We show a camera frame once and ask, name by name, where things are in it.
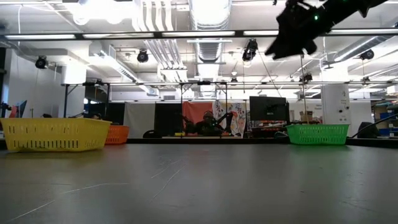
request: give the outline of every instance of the fluorescent light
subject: fluorescent light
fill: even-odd
[[[29,34],[21,34],[21,35],[5,35],[4,36],[8,40],[70,40],[76,39],[73,34],[37,34],[37,35],[29,35]]]
[[[192,31],[192,32],[164,32],[163,37],[220,37],[234,36],[235,31]]]
[[[50,4],[59,4],[59,1],[48,1]],[[16,4],[42,4],[44,5],[43,1],[28,1],[28,0],[23,0],[23,1],[0,1],[0,5],[16,5]]]
[[[117,38],[151,38],[153,33],[131,33],[131,34],[83,34],[87,39],[117,39]]]
[[[209,39],[196,39],[196,40],[187,40],[189,44],[200,44],[200,43],[232,43],[232,40],[209,40]]]
[[[278,35],[278,30],[251,30],[251,31],[243,31],[243,35],[247,36],[259,36],[259,35]]]
[[[396,28],[375,28],[375,29],[334,29],[328,35],[350,35],[350,34],[358,34],[358,35],[366,35],[366,34],[374,34],[378,33],[386,35],[386,34],[398,34],[398,29]]]
[[[156,85],[156,86],[169,86],[169,85],[180,85],[179,83],[140,83],[142,85]]]
[[[136,86],[137,83],[111,83],[111,86]]]

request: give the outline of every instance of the white column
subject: white column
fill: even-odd
[[[69,64],[62,67],[63,83],[78,84],[86,81],[86,67],[79,63]],[[86,87],[78,86],[68,95],[67,104],[67,117],[74,116],[82,113],[84,110],[84,99],[85,99]],[[64,100],[60,102],[59,114],[60,118],[63,117],[63,106]]]
[[[322,81],[348,81],[347,66],[333,64],[333,68],[323,70]],[[348,84],[323,85],[322,110],[324,124],[351,124]]]

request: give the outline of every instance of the security camera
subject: security camera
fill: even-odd
[[[145,49],[140,50],[139,54],[137,56],[138,62],[145,63],[148,61],[148,59],[149,58],[148,58],[147,50],[145,50]]]
[[[47,61],[46,56],[39,56],[39,59],[37,59],[35,63],[36,68],[38,69],[46,69],[49,67],[49,62]]]

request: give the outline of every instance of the box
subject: box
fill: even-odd
[[[312,114],[313,114],[312,111],[307,111],[307,115],[305,114],[305,112],[300,111],[301,121],[312,121]]]

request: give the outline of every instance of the ceiling beam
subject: ceiling beam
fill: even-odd
[[[147,40],[147,39],[192,39],[192,38],[252,38],[276,37],[278,30],[185,30],[155,32],[102,32],[102,33],[37,33],[0,35],[0,41],[60,41],[60,40]],[[375,35],[398,35],[398,29],[333,29],[320,37],[356,37]]]

